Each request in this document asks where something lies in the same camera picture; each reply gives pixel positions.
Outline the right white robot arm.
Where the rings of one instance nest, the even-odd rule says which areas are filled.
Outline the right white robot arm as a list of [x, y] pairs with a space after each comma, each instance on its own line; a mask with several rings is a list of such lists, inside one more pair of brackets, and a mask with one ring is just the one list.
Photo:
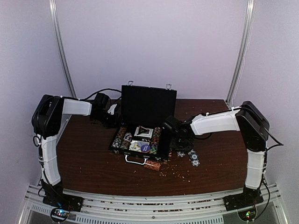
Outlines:
[[200, 164], [191, 165], [189, 157], [173, 156], [166, 192], [171, 196], [194, 195], [239, 189], [245, 186], [248, 152], [241, 132], [216, 132], [194, 141]]

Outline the black poker case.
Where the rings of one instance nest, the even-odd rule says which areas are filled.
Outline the black poker case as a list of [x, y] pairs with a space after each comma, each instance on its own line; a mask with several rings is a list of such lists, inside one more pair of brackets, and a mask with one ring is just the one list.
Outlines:
[[[121, 122], [113, 135], [108, 150], [116, 154], [123, 154], [125, 157], [167, 162], [172, 136], [162, 128], [162, 123], [166, 118], [175, 114], [177, 91], [167, 88], [123, 85], [121, 92]], [[132, 140], [145, 141], [149, 144], [152, 137], [135, 137], [136, 128], [138, 126], [152, 129], [160, 127], [161, 137], [157, 153], [141, 153], [112, 147], [113, 140], [122, 126], [127, 128], [126, 133], [132, 133]]]

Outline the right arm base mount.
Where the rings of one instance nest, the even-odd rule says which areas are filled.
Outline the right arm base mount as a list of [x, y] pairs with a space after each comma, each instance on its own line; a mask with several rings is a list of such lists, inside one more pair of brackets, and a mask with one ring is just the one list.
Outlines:
[[228, 195], [223, 198], [226, 211], [243, 209], [263, 202], [261, 191], [244, 188], [240, 194]]

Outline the clear round dealer button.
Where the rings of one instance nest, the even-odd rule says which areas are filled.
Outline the clear round dealer button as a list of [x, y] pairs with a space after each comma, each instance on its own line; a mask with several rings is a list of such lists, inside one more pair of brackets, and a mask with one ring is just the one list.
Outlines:
[[130, 143], [129, 150], [140, 152], [141, 151], [141, 146], [140, 146], [139, 142], [138, 141], [132, 141]]

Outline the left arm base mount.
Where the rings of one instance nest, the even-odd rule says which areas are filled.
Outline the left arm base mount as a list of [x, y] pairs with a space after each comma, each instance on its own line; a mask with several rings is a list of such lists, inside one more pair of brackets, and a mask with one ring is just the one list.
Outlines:
[[45, 192], [43, 203], [68, 211], [80, 212], [84, 199], [79, 196], [68, 194], [58, 195], [53, 192]]

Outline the brown poker chip roll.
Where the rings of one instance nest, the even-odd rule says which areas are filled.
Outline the brown poker chip roll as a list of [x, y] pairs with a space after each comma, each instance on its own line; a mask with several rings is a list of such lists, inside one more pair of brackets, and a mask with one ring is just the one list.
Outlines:
[[159, 171], [161, 168], [161, 163], [155, 162], [155, 161], [146, 161], [144, 164], [144, 167], [146, 169], [154, 170], [154, 171]]

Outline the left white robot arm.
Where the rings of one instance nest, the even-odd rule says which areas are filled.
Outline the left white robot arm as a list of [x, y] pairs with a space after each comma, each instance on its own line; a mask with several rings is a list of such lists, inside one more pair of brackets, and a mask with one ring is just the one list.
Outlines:
[[33, 117], [34, 145], [39, 149], [38, 160], [42, 169], [42, 186], [45, 196], [57, 207], [67, 203], [57, 165], [57, 137], [64, 115], [88, 116], [110, 128], [118, 125], [120, 102], [108, 106], [110, 98], [96, 93], [94, 99], [77, 99], [45, 94], [39, 102]]

